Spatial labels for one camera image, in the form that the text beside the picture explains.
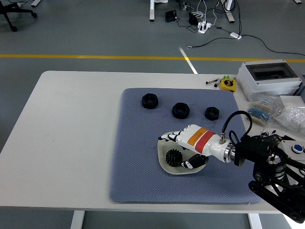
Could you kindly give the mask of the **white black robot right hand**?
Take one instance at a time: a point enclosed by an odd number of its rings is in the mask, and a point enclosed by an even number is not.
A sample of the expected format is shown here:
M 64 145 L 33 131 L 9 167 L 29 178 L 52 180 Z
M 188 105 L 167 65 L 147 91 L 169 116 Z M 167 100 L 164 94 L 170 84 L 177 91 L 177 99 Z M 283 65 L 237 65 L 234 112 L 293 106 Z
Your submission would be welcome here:
M 225 131 L 220 135 L 206 128 L 191 124 L 182 131 L 175 131 L 158 137 L 159 141 L 174 142 L 183 150 L 194 152 L 194 155 L 183 160 L 182 153 L 178 149 L 170 149 L 166 153 L 166 163 L 172 167 L 184 167 L 196 169 L 204 166 L 209 156 L 214 156 L 222 162 L 231 161 L 229 155 L 233 147 L 225 138 Z

